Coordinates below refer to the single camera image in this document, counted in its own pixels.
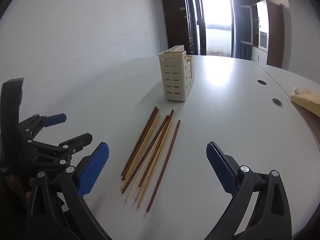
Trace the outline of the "cream plastic utensil holder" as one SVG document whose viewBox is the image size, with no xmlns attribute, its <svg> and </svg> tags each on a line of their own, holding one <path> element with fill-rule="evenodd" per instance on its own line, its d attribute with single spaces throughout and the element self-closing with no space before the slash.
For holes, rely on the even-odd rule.
<svg viewBox="0 0 320 240">
<path fill-rule="evenodd" d="M 184 45 L 176 45 L 158 58 L 165 98 L 185 102 L 194 83 L 194 57 L 187 55 Z"/>
</svg>

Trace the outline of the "white and brown cabinet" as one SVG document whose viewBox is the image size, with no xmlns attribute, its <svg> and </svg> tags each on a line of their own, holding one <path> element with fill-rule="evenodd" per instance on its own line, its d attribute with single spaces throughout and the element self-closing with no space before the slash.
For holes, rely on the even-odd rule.
<svg viewBox="0 0 320 240">
<path fill-rule="evenodd" d="M 283 7 L 268 0 L 252 5 L 253 47 L 251 60 L 281 68 L 284 56 Z"/>
</svg>

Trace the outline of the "dark brown wardrobe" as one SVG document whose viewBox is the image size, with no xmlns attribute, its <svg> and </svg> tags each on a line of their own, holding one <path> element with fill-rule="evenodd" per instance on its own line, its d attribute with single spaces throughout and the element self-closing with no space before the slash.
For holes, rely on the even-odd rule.
<svg viewBox="0 0 320 240">
<path fill-rule="evenodd" d="M 195 54 L 189 0 L 162 0 L 168 46 L 183 45 L 188 55 Z"/>
</svg>

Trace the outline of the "glass balcony door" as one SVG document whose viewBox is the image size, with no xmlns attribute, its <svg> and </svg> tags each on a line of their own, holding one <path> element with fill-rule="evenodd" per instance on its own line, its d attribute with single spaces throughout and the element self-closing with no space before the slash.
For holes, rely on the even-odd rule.
<svg viewBox="0 0 320 240">
<path fill-rule="evenodd" d="M 232 56 L 232 0 L 200 0 L 207 55 Z"/>
</svg>

